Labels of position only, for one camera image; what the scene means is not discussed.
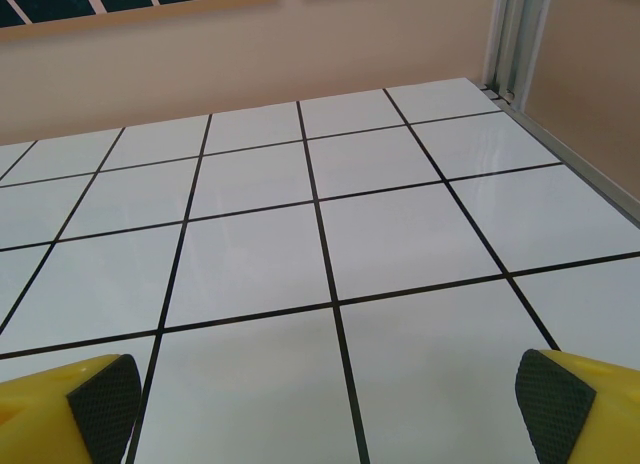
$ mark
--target white tile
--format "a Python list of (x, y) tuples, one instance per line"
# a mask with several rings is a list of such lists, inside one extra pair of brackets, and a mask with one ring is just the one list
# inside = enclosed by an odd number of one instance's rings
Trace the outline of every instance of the white tile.
[(197, 156), (207, 116), (127, 127), (105, 163), (105, 169)]
[(308, 204), (189, 224), (167, 325), (328, 300)]
[(414, 126), (448, 178), (557, 162), (506, 114), (489, 114)]
[(441, 184), (328, 201), (321, 208), (340, 298), (497, 273)]
[(48, 246), (0, 252), (0, 322), (13, 306)]
[(38, 141), (2, 180), (2, 184), (36, 181), (95, 171), (119, 129)]
[(0, 189), (0, 248), (53, 239), (89, 176)]
[(402, 124), (381, 90), (302, 101), (307, 137)]
[(439, 180), (406, 128), (309, 141), (320, 197)]
[(394, 87), (389, 89), (389, 94), (409, 122), (499, 110), (482, 91), (464, 78)]
[(220, 152), (302, 139), (294, 102), (222, 112), (211, 118), (205, 152)]
[(333, 315), (168, 334), (137, 464), (359, 463)]
[(546, 344), (506, 283), (342, 314), (371, 462), (538, 462), (514, 382)]
[(640, 369), (640, 259), (517, 279), (565, 352)]
[(171, 226), (56, 245), (0, 351), (155, 329), (179, 233)]
[(138, 366), (140, 379), (144, 381), (152, 347), (153, 337), (144, 337), (5, 359), (0, 363), (0, 382), (107, 354), (131, 354)]
[(98, 175), (63, 237), (184, 219), (196, 160)]
[(0, 176), (7, 172), (7, 169), (18, 160), (24, 151), (29, 149), (30, 145), (31, 142), (22, 142), (20, 144), (0, 146)]
[(192, 217), (311, 199), (301, 142), (202, 160)]
[(640, 231), (564, 167), (453, 187), (510, 270), (640, 249)]

